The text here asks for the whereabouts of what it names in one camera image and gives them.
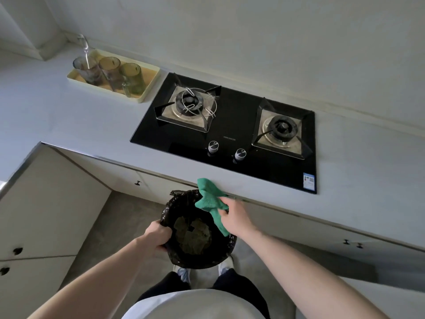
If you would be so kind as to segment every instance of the drinking glass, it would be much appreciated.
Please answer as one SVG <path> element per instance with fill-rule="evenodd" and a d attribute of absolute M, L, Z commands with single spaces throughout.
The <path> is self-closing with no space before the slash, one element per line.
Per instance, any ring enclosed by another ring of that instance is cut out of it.
<path fill-rule="evenodd" d="M 120 65 L 121 62 L 116 57 L 104 57 L 99 60 L 99 67 L 114 92 L 116 89 L 122 89 L 122 82 L 124 81 L 120 74 Z"/>
<path fill-rule="evenodd" d="M 102 71 L 94 58 L 90 56 L 78 57 L 72 65 L 88 84 L 95 86 L 102 84 Z"/>
<path fill-rule="evenodd" d="M 131 94 L 142 95 L 146 89 L 145 81 L 138 64 L 128 62 L 120 67 L 120 74 L 124 77 L 122 84 L 127 96 Z"/>

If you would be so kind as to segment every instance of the gas stove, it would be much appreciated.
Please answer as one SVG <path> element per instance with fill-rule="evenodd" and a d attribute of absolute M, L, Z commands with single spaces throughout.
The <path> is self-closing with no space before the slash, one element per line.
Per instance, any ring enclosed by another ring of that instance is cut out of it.
<path fill-rule="evenodd" d="M 315 113 L 169 73 L 132 143 L 317 193 Z"/>

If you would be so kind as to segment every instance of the green rag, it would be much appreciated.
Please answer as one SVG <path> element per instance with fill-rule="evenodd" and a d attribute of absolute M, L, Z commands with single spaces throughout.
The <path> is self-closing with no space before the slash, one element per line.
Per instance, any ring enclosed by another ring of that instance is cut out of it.
<path fill-rule="evenodd" d="M 227 206 L 219 198 L 227 195 L 220 189 L 218 189 L 217 186 L 207 178 L 198 179 L 198 188 L 199 192 L 202 195 L 202 198 L 195 203 L 195 207 L 204 211 L 208 211 L 214 219 L 214 224 L 218 227 L 220 232 L 224 236 L 229 236 L 230 233 L 226 230 L 226 228 L 224 228 L 223 224 L 221 223 L 221 216 L 217 210 L 229 209 L 229 206 Z"/>

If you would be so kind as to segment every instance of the burner cap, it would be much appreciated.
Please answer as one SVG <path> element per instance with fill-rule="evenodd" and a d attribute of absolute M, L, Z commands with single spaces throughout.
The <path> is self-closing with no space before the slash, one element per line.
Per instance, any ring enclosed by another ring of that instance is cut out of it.
<path fill-rule="evenodd" d="M 192 96 L 187 90 L 184 90 L 176 96 L 176 108 L 180 114 L 187 117 L 199 115 L 204 108 L 204 98 L 199 92 L 193 91 Z"/>
<path fill-rule="evenodd" d="M 298 133 L 298 127 L 294 120 L 283 115 L 277 115 L 272 118 L 267 126 L 270 134 L 282 142 L 291 141 Z"/>

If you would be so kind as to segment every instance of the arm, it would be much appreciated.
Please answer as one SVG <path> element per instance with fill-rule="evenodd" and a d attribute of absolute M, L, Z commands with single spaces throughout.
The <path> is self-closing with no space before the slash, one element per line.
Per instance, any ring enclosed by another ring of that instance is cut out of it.
<path fill-rule="evenodd" d="M 268 236 L 252 224 L 241 202 L 221 197 L 229 213 L 221 222 L 244 240 L 266 264 L 308 319 L 388 319 L 363 295 L 304 254 Z"/>
<path fill-rule="evenodd" d="M 168 241 L 171 228 L 152 222 L 145 234 L 61 289 L 29 319 L 111 318 L 133 283 L 141 263 Z"/>

